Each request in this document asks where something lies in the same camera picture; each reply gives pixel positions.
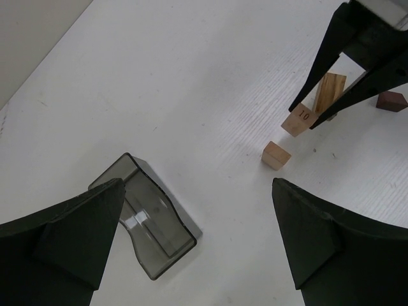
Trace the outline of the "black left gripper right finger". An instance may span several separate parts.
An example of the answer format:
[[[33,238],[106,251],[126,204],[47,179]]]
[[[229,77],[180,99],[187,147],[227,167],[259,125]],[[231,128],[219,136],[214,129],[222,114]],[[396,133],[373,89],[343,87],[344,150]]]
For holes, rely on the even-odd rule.
[[[306,305],[407,305],[407,229],[325,201],[286,179],[272,200]]]

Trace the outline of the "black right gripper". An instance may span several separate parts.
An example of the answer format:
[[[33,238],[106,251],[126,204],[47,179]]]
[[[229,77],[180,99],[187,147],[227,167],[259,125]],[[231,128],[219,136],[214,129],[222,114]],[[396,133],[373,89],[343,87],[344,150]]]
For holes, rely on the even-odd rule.
[[[345,108],[407,83],[407,31],[392,28],[361,3],[348,1],[332,15],[305,84],[289,107],[290,112],[304,100],[342,52],[366,72],[319,116],[310,129]]]

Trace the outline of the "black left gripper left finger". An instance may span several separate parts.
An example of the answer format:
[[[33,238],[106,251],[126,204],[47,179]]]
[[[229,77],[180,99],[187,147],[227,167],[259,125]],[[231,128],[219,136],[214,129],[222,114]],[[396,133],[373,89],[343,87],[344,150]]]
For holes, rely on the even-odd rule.
[[[1,305],[89,305],[122,212],[124,181],[1,225]]]

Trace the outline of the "striped tan wood block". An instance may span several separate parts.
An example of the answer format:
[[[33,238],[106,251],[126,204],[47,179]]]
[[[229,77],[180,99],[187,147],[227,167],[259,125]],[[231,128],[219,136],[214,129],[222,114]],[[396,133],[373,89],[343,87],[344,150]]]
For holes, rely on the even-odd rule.
[[[321,115],[344,91],[347,77],[345,75],[326,73],[317,86],[313,112]]]

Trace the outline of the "light wood block numbered ten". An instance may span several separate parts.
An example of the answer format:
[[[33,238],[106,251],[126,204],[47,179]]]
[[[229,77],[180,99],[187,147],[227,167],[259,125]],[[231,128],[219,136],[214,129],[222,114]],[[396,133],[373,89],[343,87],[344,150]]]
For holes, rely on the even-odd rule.
[[[309,129],[315,123],[315,121],[317,121],[317,119],[318,115],[300,103],[288,115],[281,127],[291,136],[297,137]]]

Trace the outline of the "smoky transparent plastic box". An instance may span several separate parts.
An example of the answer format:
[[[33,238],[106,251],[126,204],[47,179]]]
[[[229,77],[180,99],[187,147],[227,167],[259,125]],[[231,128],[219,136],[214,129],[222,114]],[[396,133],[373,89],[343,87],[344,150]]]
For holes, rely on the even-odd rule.
[[[89,188],[111,179],[124,181],[119,222],[131,238],[139,264],[155,281],[195,248],[203,233],[148,162],[126,152]]]

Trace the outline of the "light wood block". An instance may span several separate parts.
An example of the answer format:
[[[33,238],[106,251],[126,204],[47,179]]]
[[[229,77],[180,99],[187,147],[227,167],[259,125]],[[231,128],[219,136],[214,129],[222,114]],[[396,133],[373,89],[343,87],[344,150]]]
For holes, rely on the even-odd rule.
[[[291,158],[291,154],[274,142],[269,142],[263,149],[261,160],[273,170],[280,170]]]

